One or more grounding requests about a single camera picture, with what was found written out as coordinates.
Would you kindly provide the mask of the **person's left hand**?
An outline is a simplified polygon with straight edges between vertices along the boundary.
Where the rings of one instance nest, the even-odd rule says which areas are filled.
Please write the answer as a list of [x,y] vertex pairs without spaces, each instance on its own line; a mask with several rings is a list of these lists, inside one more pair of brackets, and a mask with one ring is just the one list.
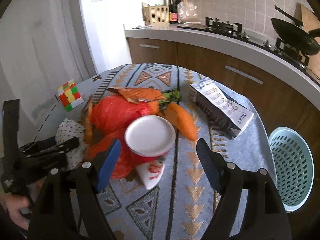
[[25,196],[12,194],[1,195],[1,205],[8,211],[11,220],[24,230],[28,230],[29,224],[21,215],[20,209],[29,207],[29,204],[29,199]]

